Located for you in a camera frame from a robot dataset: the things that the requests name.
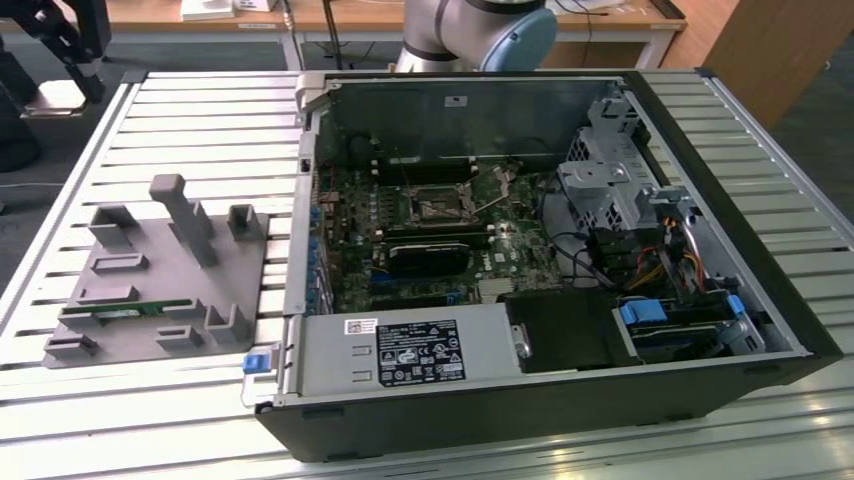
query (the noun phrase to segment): power supply label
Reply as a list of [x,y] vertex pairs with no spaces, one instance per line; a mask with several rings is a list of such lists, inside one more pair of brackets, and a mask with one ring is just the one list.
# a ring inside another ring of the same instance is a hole
[[466,379],[457,320],[378,325],[377,347],[383,387]]

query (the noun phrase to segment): green circuit board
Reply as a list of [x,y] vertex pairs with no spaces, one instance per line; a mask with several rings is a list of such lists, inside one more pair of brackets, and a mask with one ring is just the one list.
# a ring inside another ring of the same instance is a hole
[[[502,183],[498,175],[509,169],[495,160],[479,161],[478,170],[465,184],[382,186],[366,171],[343,169],[322,181],[337,199],[327,207],[337,313],[483,303],[489,299],[479,287],[490,280],[501,280],[498,285],[510,285],[513,291],[561,286],[554,251],[536,215],[536,178],[521,175]],[[430,226],[469,223],[490,225],[491,238],[485,248],[471,250],[462,274],[393,278],[378,230],[423,225],[430,231]]]

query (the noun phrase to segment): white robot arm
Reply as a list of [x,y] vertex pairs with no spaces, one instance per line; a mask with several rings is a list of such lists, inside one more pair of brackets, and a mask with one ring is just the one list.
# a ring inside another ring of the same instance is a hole
[[407,0],[395,71],[534,70],[557,31],[545,0]]

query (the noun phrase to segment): floor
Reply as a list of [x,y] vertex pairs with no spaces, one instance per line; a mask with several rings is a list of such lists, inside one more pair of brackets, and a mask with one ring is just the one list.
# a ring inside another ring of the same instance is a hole
[[[38,45],[7,46],[38,82],[64,78],[60,63]],[[386,68],[394,62],[399,45],[366,43],[345,46],[346,63],[355,68]],[[285,68],[282,50],[273,44],[217,45],[113,45],[111,62],[101,74],[115,91],[125,72],[275,70]],[[307,66],[334,69],[335,64],[319,46],[309,46]],[[31,128],[43,146],[43,155],[26,169],[0,174],[0,292],[6,289],[20,259],[56,198],[59,186],[3,188],[20,183],[64,182],[106,105],[91,107],[75,119],[32,121]],[[838,206],[854,219],[854,36],[832,59],[800,103],[773,134],[801,167]]]

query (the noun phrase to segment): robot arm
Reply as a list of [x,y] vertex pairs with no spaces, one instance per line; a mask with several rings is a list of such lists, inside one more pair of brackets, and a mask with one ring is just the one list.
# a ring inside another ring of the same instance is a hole
[[545,0],[407,0],[398,72],[534,70],[556,41]]
[[[66,65],[88,102],[105,99],[106,88],[98,77],[105,49],[111,40],[105,0],[66,0],[78,17],[79,30],[68,22],[52,0],[0,0],[0,17],[10,17],[27,34],[36,38]],[[0,85],[15,100],[26,105],[38,88],[0,41]]]

